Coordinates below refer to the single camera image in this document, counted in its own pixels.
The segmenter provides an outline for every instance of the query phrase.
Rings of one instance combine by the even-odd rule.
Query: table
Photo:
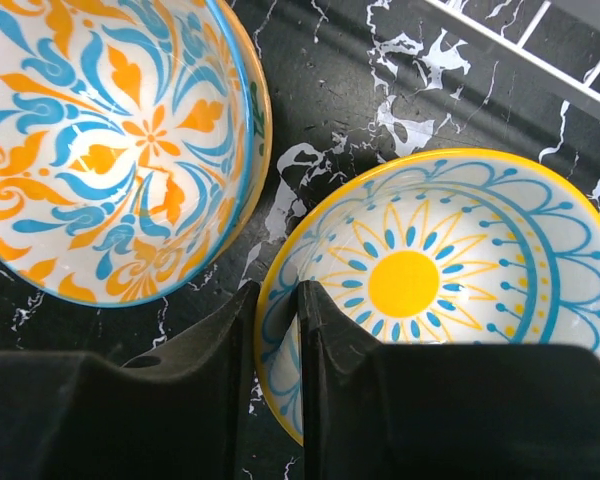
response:
[[[536,159],[600,209],[600,122],[423,18],[414,1],[232,0],[267,74],[274,113],[269,176],[243,233],[185,287],[126,309],[46,295],[0,264],[0,349],[91,350],[122,364],[262,281],[302,217],[354,176],[423,149],[481,146]],[[463,0],[517,38],[541,0]],[[529,49],[576,78],[600,34],[552,9]],[[600,77],[596,81],[600,91]],[[568,375],[569,372],[558,372]],[[302,449],[254,383],[244,478],[302,478]]]

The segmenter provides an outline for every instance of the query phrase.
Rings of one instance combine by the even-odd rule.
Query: bowl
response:
[[[169,293],[237,221],[253,123],[214,0],[0,0],[0,259],[84,305]]]
[[[229,237],[222,245],[218,255],[227,249],[236,237],[242,232],[253,211],[260,200],[260,194],[264,187],[271,159],[271,146],[273,142],[273,119],[271,113],[271,99],[267,88],[267,80],[256,49],[251,42],[249,34],[240,23],[237,15],[224,1],[218,0],[231,30],[238,40],[238,47],[244,60],[249,79],[249,91],[251,92],[251,107],[253,109],[253,146],[251,152],[251,173],[247,184],[245,201],[240,209],[238,221]]]
[[[450,149],[381,165],[328,196],[283,245],[258,301],[256,370],[300,443],[290,299],[302,280],[319,281],[383,342],[572,344],[600,358],[600,216],[561,176],[507,153]]]

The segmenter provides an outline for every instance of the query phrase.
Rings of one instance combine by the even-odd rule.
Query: yellow flower center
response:
[[[389,255],[376,265],[369,279],[373,305],[390,317],[409,317],[431,304],[440,276],[433,261],[419,252]]]

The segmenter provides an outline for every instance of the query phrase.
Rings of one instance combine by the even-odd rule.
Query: stacked bowl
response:
[[[0,260],[122,307],[238,235],[271,154],[253,46],[215,0],[0,0]]]

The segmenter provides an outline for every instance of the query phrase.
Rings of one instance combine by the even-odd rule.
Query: bowl with yellow rim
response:
[[[222,253],[222,251],[233,243],[245,227],[260,199],[260,194],[262,193],[262,188],[264,187],[264,182],[267,178],[267,171],[269,170],[269,161],[271,159],[273,116],[267,80],[264,76],[264,70],[262,69],[256,49],[251,42],[251,38],[231,7],[223,0],[219,0],[218,4],[222,8],[222,12],[238,41],[238,47],[242,54],[247,77],[249,79],[249,92],[251,94],[251,107],[253,109],[253,146],[247,193],[242,208],[240,209],[238,222],[222,245],[220,250],[220,253]]]
[[[0,259],[84,305],[182,285],[238,221],[250,96],[216,0],[0,0]]]
[[[290,299],[302,280],[383,342],[571,344],[600,358],[600,216],[564,178],[507,153],[438,150],[376,167],[283,245],[258,301],[255,360],[300,443]]]

